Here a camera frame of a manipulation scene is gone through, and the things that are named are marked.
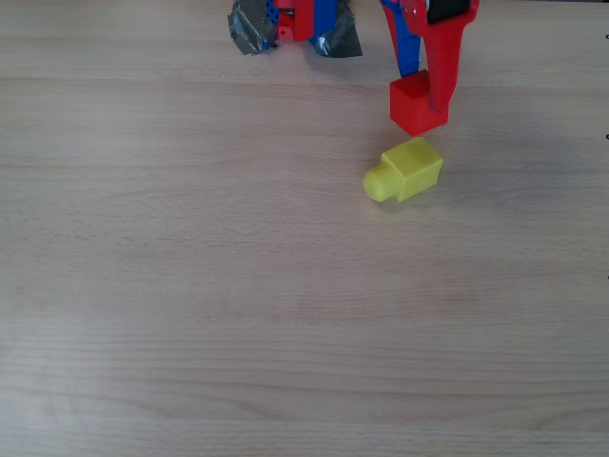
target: wood grain surface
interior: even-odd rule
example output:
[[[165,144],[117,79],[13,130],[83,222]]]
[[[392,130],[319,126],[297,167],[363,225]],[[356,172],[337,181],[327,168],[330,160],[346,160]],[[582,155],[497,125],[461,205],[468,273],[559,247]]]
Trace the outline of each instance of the wood grain surface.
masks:
[[[0,2],[0,456],[609,455],[609,6],[484,2],[401,205],[378,2],[230,6]]]

